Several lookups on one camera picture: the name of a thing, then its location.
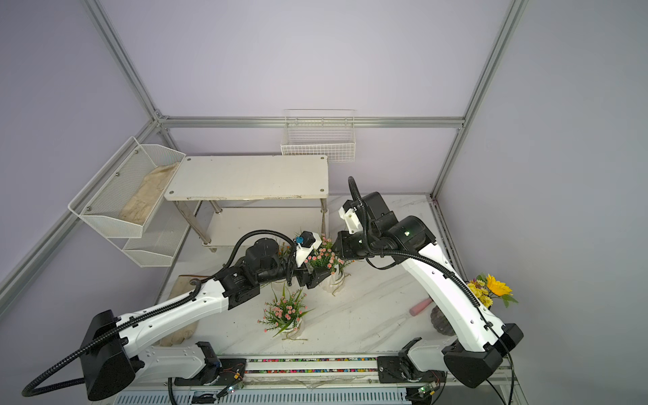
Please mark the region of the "pink flower plant white pot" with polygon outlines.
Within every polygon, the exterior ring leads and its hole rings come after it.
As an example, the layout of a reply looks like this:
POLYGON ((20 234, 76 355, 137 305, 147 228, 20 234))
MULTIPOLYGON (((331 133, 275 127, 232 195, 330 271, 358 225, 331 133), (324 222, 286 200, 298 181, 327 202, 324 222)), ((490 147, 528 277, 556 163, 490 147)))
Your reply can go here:
POLYGON ((332 251, 333 241, 326 236, 322 237, 322 244, 317 252, 313 253, 310 261, 305 263, 306 269, 312 271, 313 268, 327 267, 332 269, 330 277, 326 278, 318 286, 322 285, 324 290, 335 296, 342 287, 347 278, 346 268, 353 262, 344 261, 332 251))

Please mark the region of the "orange flower plant white pot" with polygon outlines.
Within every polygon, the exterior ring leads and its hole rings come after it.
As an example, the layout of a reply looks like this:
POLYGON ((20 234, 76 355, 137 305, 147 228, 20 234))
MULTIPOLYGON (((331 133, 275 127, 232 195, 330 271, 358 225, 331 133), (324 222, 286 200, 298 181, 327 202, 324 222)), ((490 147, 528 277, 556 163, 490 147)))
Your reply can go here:
POLYGON ((282 243, 278 248, 278 256, 281 259, 288 259, 292 254, 292 249, 290 245, 282 243))

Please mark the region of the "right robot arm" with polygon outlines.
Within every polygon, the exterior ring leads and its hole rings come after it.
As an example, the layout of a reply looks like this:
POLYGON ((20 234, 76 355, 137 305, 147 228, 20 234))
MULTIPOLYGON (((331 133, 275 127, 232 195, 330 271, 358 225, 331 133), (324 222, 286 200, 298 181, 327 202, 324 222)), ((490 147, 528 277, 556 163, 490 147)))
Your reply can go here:
POLYGON ((339 217, 346 228, 337 234, 336 254, 355 261, 392 258, 425 289, 452 327, 455 339, 449 344, 414 343, 407 350, 409 364, 418 371, 447 371, 470 388, 491 378, 524 334, 479 301, 430 228, 415 216, 398 219, 378 192, 346 201, 339 217))

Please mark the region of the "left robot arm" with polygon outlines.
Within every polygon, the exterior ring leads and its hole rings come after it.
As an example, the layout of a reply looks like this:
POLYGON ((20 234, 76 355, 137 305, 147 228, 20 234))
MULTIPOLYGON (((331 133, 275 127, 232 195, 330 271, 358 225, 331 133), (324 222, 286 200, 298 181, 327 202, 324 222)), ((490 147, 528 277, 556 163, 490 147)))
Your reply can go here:
POLYGON ((203 318, 235 309, 257 297, 263 285, 297 281, 312 289, 330 274, 330 263, 317 270, 312 263, 332 251, 332 241, 303 232, 281 251, 281 234, 265 229, 243 236, 226 264, 212 276, 191 280, 189 292, 150 308, 122 316, 111 310, 96 315, 80 348, 87 398, 109 398, 136 379, 180 378, 193 384, 214 381, 220 370, 211 344, 198 343, 197 358, 166 356, 148 360, 144 352, 161 339, 203 318))

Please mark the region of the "white two-tier rack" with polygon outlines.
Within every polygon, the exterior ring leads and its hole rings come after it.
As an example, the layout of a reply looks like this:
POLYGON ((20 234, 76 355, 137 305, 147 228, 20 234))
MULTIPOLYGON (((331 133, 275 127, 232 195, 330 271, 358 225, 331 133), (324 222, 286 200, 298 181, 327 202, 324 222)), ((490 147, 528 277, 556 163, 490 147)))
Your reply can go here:
POLYGON ((189 156, 165 191, 202 245, 233 246, 249 231, 327 231, 326 155, 189 156))

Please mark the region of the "yellow flowers purple vase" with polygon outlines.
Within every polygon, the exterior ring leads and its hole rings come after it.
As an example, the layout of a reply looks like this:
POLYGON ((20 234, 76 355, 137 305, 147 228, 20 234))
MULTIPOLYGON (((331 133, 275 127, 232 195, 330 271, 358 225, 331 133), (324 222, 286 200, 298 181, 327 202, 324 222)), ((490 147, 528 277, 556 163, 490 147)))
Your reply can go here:
MULTIPOLYGON (((467 286, 487 309, 494 305, 494 300, 501 300, 505 307, 508 307, 511 303, 518 303, 511 287, 491 274, 480 274, 477 278, 468 281, 467 286)), ((430 321, 433 328, 440 334, 445 336, 455 335, 452 325, 438 306, 435 306, 430 312, 430 321)))

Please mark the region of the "beige glove in mesh shelf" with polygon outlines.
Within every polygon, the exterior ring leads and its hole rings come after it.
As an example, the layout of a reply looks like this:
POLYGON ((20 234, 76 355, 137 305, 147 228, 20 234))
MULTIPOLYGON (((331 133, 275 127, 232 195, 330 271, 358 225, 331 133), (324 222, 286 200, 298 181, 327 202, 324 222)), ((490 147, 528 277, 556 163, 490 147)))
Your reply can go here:
POLYGON ((118 218, 132 224, 144 225, 163 195, 179 163, 156 167, 148 173, 138 190, 125 204, 118 218))

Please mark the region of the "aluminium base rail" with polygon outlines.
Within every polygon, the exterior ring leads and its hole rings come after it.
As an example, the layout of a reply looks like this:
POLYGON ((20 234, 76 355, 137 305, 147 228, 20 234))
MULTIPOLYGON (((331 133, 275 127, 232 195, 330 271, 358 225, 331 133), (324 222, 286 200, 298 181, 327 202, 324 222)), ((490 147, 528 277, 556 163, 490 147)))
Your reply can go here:
POLYGON ((165 359, 197 359, 186 348, 141 354, 150 371, 102 404, 441 404, 462 388, 449 371, 415 371, 403 357, 379 354, 217 354, 187 379, 163 376, 165 359))

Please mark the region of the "white mesh wall shelf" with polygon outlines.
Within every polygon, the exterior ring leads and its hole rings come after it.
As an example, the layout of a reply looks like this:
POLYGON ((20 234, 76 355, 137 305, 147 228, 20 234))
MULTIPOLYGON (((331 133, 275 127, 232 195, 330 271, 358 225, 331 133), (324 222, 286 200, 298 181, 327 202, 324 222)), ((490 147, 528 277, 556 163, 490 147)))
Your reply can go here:
POLYGON ((130 138, 67 207, 140 268, 168 268, 189 228, 165 199, 185 157, 130 138))

